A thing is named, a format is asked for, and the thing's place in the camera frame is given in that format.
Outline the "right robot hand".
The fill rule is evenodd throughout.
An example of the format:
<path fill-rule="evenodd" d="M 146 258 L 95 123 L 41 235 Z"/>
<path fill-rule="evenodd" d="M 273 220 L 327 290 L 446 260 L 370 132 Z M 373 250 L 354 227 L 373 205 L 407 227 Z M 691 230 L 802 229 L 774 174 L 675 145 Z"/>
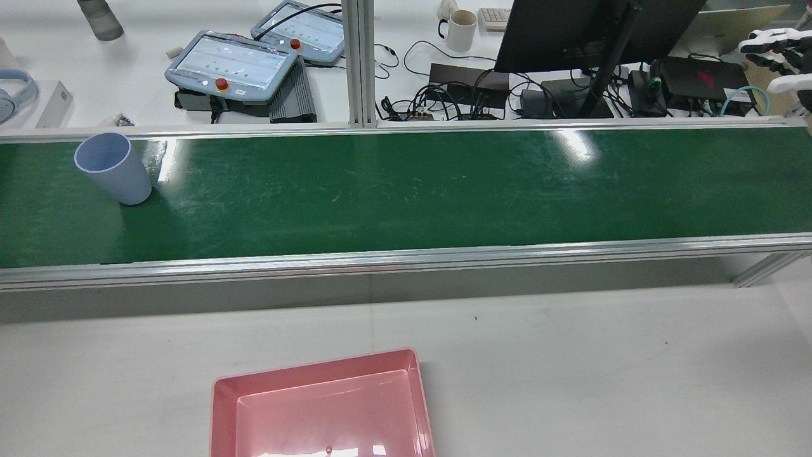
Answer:
<path fill-rule="evenodd" d="M 768 83 L 768 95 L 794 93 L 806 112 L 811 110 L 811 32 L 791 28 L 754 30 L 740 41 L 746 60 L 778 74 Z"/>

